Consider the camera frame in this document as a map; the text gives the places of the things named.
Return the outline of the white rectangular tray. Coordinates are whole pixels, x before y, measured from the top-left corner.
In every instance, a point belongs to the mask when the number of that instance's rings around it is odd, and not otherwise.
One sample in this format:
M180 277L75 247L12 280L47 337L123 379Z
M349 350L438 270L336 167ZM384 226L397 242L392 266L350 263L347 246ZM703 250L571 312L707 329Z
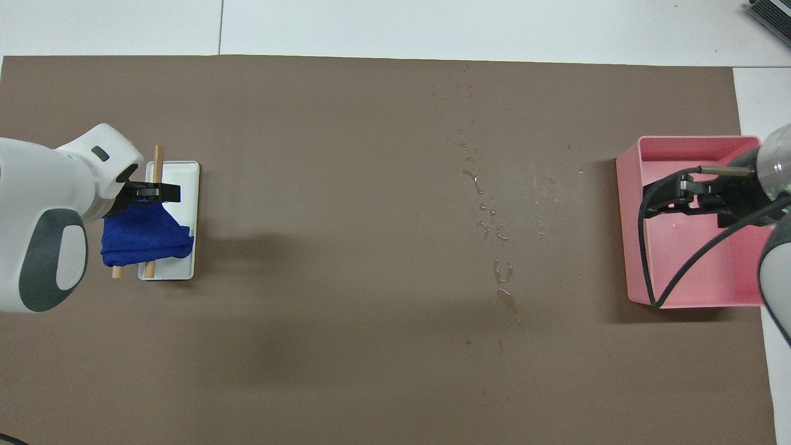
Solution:
M196 243L198 196L200 195L200 164L196 161L164 161L162 181L180 186L180 201L166 202L164 209L180 226L189 228L189 236ZM189 281L194 276L196 247L184 258L166 257L154 262L154 274L146 275L146 265L138 264L141 281Z

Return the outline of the grey ribbed device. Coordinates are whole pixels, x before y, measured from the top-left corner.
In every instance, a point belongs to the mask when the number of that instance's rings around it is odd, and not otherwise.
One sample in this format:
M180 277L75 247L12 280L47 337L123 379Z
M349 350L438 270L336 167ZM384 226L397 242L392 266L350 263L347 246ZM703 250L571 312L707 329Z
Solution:
M748 15L764 27L791 34L791 0L748 0Z

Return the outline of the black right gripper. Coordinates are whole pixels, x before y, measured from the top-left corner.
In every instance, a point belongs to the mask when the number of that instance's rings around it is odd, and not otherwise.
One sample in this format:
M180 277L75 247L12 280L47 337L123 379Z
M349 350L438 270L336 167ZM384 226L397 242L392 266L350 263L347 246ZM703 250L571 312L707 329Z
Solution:
M719 176L704 182L707 191L698 196L698 205L717 215L717 227L728 228L749 214L769 206L769 197L754 177ZM700 194L700 183L691 174L673 174L645 185L642 189L644 218L665 214L695 215L690 206Z

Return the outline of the blue cloth towel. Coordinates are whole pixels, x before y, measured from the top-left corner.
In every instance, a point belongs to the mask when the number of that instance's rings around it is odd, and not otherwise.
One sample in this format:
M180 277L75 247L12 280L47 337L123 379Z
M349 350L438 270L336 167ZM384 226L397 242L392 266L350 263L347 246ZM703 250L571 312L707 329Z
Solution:
M101 256L105 266L127 266L168 257L183 259L194 248L190 228L161 203L131 205L104 219Z

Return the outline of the brown table mat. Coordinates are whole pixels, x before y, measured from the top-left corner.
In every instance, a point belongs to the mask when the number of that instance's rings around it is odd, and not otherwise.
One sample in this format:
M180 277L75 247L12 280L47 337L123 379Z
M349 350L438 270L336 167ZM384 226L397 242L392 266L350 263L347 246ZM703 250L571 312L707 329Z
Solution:
M201 166L195 275L0 313L31 445L773 445L757 308L627 298L615 159L739 133L726 68L6 57L0 136Z

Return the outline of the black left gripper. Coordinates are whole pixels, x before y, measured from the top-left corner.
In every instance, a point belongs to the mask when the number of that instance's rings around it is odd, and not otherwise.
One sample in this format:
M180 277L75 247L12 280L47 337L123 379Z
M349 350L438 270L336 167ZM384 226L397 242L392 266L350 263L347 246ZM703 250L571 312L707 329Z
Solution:
M180 203L181 186L164 185L159 182L138 181L126 182L121 191L116 195L105 217L121 215L131 205L136 205L139 200L148 200L148 203Z

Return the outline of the dark wooden dowel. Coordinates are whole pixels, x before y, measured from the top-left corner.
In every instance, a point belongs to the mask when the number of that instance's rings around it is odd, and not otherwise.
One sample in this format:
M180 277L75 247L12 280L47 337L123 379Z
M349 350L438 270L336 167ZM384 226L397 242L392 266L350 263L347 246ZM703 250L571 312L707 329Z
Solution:
M162 167L164 163L164 147L161 145L154 146L154 161L151 174L152 183L161 183L162 180ZM153 279L156 274L156 260L146 262L144 269L144 278Z

